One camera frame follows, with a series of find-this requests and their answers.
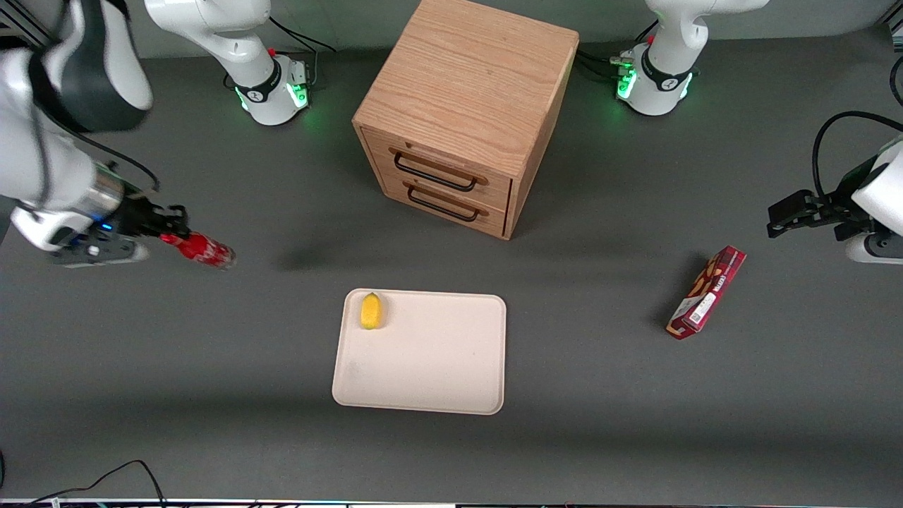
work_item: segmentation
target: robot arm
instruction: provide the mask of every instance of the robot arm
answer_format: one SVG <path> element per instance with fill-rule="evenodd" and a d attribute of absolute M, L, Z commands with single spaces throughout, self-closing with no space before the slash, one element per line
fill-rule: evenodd
<path fill-rule="evenodd" d="M 824 199 L 803 190 L 768 208 L 768 236 L 836 224 L 847 257 L 903 265 L 903 136 L 850 171 Z"/>
<path fill-rule="evenodd" d="M 128 12 L 123 0 L 70 0 L 67 16 L 59 44 L 0 52 L 0 194 L 18 201 L 13 224 L 58 264 L 140 260 L 134 237 L 192 235 L 184 208 L 154 205 L 65 136 L 131 129 L 147 115 Z"/>
<path fill-rule="evenodd" d="M 768 0 L 646 0 L 658 16 L 658 32 L 650 44 L 641 42 L 612 63 L 625 70 L 617 97 L 644 115 L 670 112 L 686 96 L 691 69 L 709 41 L 702 16 L 744 13 Z"/>
<path fill-rule="evenodd" d="M 242 107 L 260 124 L 279 125 L 308 104 L 304 64 L 271 56 L 251 30 L 270 17 L 269 0 L 144 0 L 160 28 L 207 50 L 236 83 Z"/>

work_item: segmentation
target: drawer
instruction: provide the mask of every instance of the drawer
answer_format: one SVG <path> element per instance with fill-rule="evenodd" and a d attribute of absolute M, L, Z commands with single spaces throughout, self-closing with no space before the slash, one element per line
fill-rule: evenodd
<path fill-rule="evenodd" d="M 501 238 L 505 212 L 421 186 L 412 178 L 384 178 L 386 196 L 404 204 Z"/>
<path fill-rule="evenodd" d="M 406 179 L 418 187 L 460 196 L 506 210 L 511 180 L 490 174 L 442 155 L 370 129 L 364 137 L 383 180 Z"/>

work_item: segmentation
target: gray table surface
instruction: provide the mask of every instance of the gray table surface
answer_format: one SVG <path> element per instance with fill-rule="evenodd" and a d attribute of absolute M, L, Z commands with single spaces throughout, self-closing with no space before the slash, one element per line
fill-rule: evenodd
<path fill-rule="evenodd" d="M 143 263 L 51 268 L 11 230 L 3 496 L 140 457 L 170 497 L 903 503 L 903 271 L 848 261 L 827 228 L 765 232 L 767 207 L 811 186 L 822 122 L 900 116 L 886 29 L 714 42 L 666 118 L 575 71 L 510 242 L 380 194 L 350 118 L 385 57 L 324 58 L 312 108 L 275 128 L 246 116 L 212 59 L 145 63 L 152 115 L 102 139 L 155 168 L 156 201 L 187 205 L 239 264 L 218 273 L 151 242 Z M 893 137 L 857 122 L 829 135 L 827 182 Z M 677 342 L 666 318 L 727 244 L 746 264 L 702 334 Z M 355 287 L 502 296 L 499 414 L 337 405 Z M 96 494 L 152 492 L 133 471 Z"/>

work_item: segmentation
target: wooden box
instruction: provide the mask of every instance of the wooden box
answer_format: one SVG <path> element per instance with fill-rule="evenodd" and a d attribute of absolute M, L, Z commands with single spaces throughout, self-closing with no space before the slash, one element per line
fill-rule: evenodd
<path fill-rule="evenodd" d="M 423 0 L 352 120 L 386 196 L 510 239 L 577 42 L 485 5 Z"/>

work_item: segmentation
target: drawer handle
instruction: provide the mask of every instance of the drawer handle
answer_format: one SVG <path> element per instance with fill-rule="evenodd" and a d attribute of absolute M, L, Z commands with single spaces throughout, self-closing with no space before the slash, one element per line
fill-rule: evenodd
<path fill-rule="evenodd" d="M 473 190 L 473 187 L 477 184 L 476 177 L 470 178 L 469 185 L 460 185 L 455 182 L 449 182 L 448 180 L 442 179 L 438 176 L 433 176 L 431 174 L 424 173 L 423 171 L 416 170 L 411 166 L 401 164 L 401 157 L 402 157 L 402 153 L 396 152 L 396 160 L 395 160 L 396 167 L 398 169 L 404 171 L 405 173 L 409 173 L 414 176 L 419 176 L 419 177 L 423 178 L 424 180 L 429 180 L 430 182 L 438 183 L 439 185 L 445 185 L 446 187 L 450 187 L 450 188 L 452 188 L 456 191 L 460 191 L 462 193 L 469 193 L 470 191 Z"/>
<path fill-rule="evenodd" d="M 462 213 L 452 212 L 451 210 L 445 209 L 445 208 L 439 206 L 438 204 L 433 204 L 431 202 L 422 200 L 422 199 L 414 196 L 415 190 L 416 190 L 416 188 L 414 188 L 413 185 L 411 185 L 410 187 L 407 188 L 407 199 L 409 199 L 412 202 L 415 202 L 421 206 L 425 206 L 426 208 L 429 208 L 430 210 L 436 210 L 437 212 L 444 213 L 446 215 L 454 217 L 455 219 L 457 219 L 459 221 L 464 221 L 464 222 L 474 222 L 475 220 L 477 220 L 477 217 L 479 217 L 479 210 L 474 210 L 473 215 L 464 215 Z"/>

